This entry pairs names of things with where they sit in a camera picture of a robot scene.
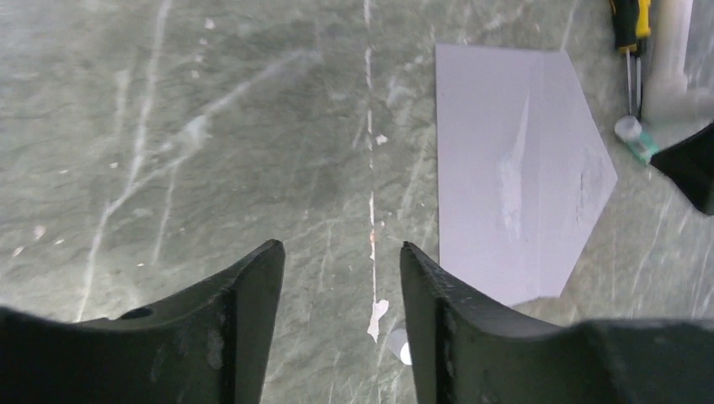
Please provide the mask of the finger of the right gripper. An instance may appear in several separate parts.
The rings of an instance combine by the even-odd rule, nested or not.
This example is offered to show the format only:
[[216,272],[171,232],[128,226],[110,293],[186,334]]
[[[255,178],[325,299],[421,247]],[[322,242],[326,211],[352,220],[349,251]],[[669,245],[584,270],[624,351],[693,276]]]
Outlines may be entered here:
[[703,215],[713,216],[713,123],[655,153],[650,164]]

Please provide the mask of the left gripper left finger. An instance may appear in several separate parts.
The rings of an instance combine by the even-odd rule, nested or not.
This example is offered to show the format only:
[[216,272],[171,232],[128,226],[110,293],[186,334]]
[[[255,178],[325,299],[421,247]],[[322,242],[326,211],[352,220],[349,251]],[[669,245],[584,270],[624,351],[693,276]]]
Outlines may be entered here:
[[285,268],[269,240],[229,268],[116,319],[3,307],[4,403],[258,403]]

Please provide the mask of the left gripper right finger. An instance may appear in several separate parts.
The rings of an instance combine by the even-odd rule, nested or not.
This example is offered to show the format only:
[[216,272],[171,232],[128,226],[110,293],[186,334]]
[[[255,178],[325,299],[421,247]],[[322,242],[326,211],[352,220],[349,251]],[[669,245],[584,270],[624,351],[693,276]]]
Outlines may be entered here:
[[405,242],[402,296],[420,403],[710,403],[708,319],[559,327],[504,306]]

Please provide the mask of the white glue stick cap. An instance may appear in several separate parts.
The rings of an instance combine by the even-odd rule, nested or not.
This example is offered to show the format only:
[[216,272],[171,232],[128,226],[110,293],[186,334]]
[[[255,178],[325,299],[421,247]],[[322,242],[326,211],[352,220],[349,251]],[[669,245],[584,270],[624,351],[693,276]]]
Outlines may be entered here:
[[386,347],[406,366],[411,366],[413,364],[408,342],[408,334],[405,327],[395,328],[390,332],[386,340]]

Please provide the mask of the green glue stick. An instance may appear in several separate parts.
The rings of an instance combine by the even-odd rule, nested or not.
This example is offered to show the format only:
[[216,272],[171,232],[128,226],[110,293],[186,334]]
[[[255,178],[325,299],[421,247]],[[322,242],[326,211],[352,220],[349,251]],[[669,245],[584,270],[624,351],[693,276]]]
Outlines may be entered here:
[[658,145],[635,116],[627,115],[617,120],[614,132],[633,155],[645,165],[649,165],[653,156],[659,152]]

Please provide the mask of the grey envelope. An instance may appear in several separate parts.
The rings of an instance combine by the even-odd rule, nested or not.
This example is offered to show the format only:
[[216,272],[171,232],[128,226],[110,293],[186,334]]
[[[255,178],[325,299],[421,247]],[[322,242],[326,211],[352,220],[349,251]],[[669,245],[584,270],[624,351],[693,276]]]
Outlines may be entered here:
[[440,264],[506,306],[559,296],[617,181],[564,51],[435,47]]

